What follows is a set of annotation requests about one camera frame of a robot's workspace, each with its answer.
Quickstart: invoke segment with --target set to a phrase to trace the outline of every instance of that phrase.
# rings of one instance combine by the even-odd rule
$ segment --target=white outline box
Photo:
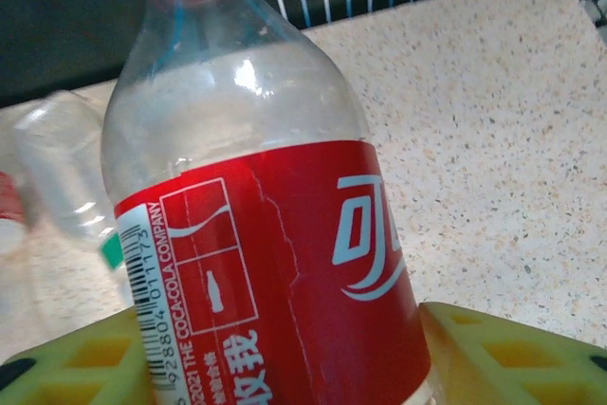
[[[196,189],[198,187],[202,187],[202,186],[205,186],[205,185],[212,184],[214,182],[220,182],[221,183],[221,188],[222,188],[222,191],[223,191],[223,194],[224,194],[224,198],[226,200],[226,203],[228,204],[228,213],[230,214],[231,228],[232,228],[232,232],[234,234],[234,238],[236,239],[236,245],[234,247],[230,247],[229,249],[221,249],[221,250],[218,250],[218,251],[212,251],[212,252],[200,255],[200,256],[196,256],[196,257],[194,257],[192,259],[188,259],[188,260],[184,260],[184,261],[181,261],[181,262],[177,262],[175,260],[175,249],[173,247],[173,241],[171,240],[171,237],[169,236],[169,239],[170,239],[169,244],[171,246],[171,254],[172,254],[172,257],[173,257],[173,265],[175,267],[175,271],[177,271],[176,279],[177,279],[177,282],[179,283],[179,289],[181,291],[181,296],[182,296],[181,299],[183,300],[184,308],[186,309],[185,313],[186,313],[186,317],[187,317],[187,320],[188,320],[188,328],[190,329],[190,334],[193,335],[193,336],[200,335],[200,334],[206,334],[208,332],[216,331],[216,330],[219,330],[219,329],[225,329],[227,327],[233,327],[235,325],[242,324],[244,322],[252,322],[252,321],[255,321],[255,320],[257,320],[259,318],[259,312],[257,310],[257,303],[255,302],[255,296],[253,295],[253,290],[252,290],[252,287],[251,287],[251,284],[250,284],[250,278],[248,276],[247,264],[245,263],[245,256],[243,254],[243,250],[242,250],[241,245],[240,245],[240,237],[238,236],[238,230],[236,229],[236,223],[235,223],[235,220],[234,220],[234,214],[232,212],[230,199],[228,198],[228,190],[226,189],[226,183],[225,183],[223,177],[217,177],[216,179],[206,180],[204,182],[200,182],[198,184],[191,185],[189,187],[184,187],[183,189],[179,189],[176,192],[171,192],[171,193],[167,193],[167,194],[162,195],[159,198],[159,203],[160,203],[160,208],[162,209],[162,215],[164,216],[164,224],[165,224],[165,227],[167,227],[167,231],[168,231],[169,225],[168,225],[166,211],[165,211],[164,203],[163,203],[164,199],[166,199],[166,198],[168,198],[170,196],[174,196],[174,195],[179,194],[179,193],[185,193],[185,192],[187,192],[189,190],[193,190],[193,189]],[[190,313],[188,311],[188,306],[185,303],[185,293],[183,292],[183,285],[181,284],[181,278],[179,277],[179,274],[178,274],[179,265],[184,264],[184,263],[190,263],[190,262],[193,262],[194,260],[201,260],[201,259],[206,258],[206,257],[211,256],[211,255],[217,255],[217,254],[225,253],[225,252],[228,252],[228,251],[232,251],[234,249],[238,249],[238,255],[240,257],[240,263],[241,263],[241,265],[243,267],[243,270],[245,272],[245,278],[247,280],[248,295],[249,295],[250,301],[251,301],[251,303],[253,305],[254,316],[245,318],[243,320],[238,320],[238,321],[235,321],[235,322],[230,322],[230,323],[227,323],[227,324],[222,324],[221,326],[212,326],[212,327],[203,329],[201,331],[194,331],[193,328],[192,328],[192,321],[190,319]]]

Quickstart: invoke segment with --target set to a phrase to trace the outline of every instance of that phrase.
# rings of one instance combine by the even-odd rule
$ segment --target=yellow plastic object
[[[448,405],[607,405],[607,350],[448,304],[421,305]],[[0,405],[153,405],[134,309],[9,359]]]
[[[7,364],[16,359],[36,363],[0,387],[1,405],[155,403],[133,308],[20,353]]]
[[[454,305],[421,305],[449,405],[607,405],[607,350]]]

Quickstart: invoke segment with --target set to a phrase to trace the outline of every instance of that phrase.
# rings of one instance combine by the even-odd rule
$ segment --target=bottle icon
[[[221,292],[219,291],[219,285],[215,280],[215,276],[212,275],[212,271],[207,271],[207,290],[209,292],[209,298],[211,299],[212,313],[220,313],[224,310],[224,303],[221,301]]]

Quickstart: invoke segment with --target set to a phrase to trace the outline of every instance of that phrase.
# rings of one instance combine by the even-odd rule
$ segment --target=red object
[[[144,340],[144,310],[163,310],[155,324],[171,316],[158,349],[179,359],[155,370],[146,345],[157,394],[390,405],[428,374],[373,146],[332,141],[215,163],[134,194],[116,215]]]
[[[0,172],[0,219],[26,223],[21,198],[10,175]]]

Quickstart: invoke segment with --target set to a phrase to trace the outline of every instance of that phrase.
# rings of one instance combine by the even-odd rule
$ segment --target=barcode
[[[163,345],[162,334],[158,331],[160,322],[167,325],[164,320],[168,316],[159,305],[160,292],[157,287],[150,286],[150,283],[157,283],[158,280],[150,281],[144,263],[145,255],[156,254],[153,249],[154,239],[148,230],[143,229],[141,225],[135,225],[120,234],[120,243],[124,253],[124,264],[129,274],[152,384],[159,391],[174,391],[175,378],[171,377],[167,371],[167,357],[163,354],[163,346],[168,343]]]

